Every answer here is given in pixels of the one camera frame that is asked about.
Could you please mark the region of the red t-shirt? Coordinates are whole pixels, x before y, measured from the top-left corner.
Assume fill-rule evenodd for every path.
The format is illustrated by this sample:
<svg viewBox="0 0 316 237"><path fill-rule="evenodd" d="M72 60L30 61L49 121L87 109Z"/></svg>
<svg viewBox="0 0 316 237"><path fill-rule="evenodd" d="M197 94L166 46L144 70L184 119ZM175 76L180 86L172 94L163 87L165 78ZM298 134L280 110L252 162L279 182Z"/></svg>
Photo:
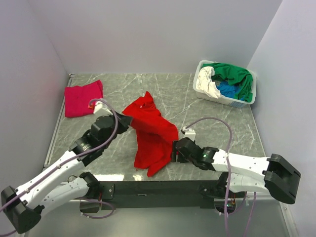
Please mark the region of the red t-shirt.
<svg viewBox="0 0 316 237"><path fill-rule="evenodd" d="M147 176L152 177L171 162L172 145L178 140L177 127L161 115L148 91L122 113L132 117L131 127L136 130L134 167L146 169Z"/></svg>

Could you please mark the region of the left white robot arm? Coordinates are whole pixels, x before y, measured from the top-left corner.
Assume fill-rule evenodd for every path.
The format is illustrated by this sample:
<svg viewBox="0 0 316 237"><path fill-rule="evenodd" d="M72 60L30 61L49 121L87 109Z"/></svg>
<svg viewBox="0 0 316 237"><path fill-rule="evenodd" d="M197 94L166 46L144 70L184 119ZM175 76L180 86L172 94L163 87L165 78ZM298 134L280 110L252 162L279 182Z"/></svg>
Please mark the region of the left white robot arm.
<svg viewBox="0 0 316 237"><path fill-rule="evenodd" d="M17 188L8 186L3 189L0 210L15 232L28 232L45 214L72 199L96 197L99 181L89 172L69 184L61 183L99 158L117 135L129 129L131 122L131 116L118 113L98 117L90 129L46 170Z"/></svg>

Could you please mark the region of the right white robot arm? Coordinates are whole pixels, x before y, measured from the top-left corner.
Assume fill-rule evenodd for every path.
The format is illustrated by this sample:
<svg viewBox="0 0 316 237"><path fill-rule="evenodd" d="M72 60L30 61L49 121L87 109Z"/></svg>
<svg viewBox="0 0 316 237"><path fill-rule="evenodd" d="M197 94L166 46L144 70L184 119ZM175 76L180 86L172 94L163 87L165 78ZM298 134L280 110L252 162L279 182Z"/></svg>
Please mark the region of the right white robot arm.
<svg viewBox="0 0 316 237"><path fill-rule="evenodd" d="M189 162L201 170L231 172L227 180L217 184L217 193L228 197L231 193L257 192L270 194L274 199L294 204L301 173L284 157L250 157L226 153L213 147L199 147L188 137L173 143L178 162Z"/></svg>

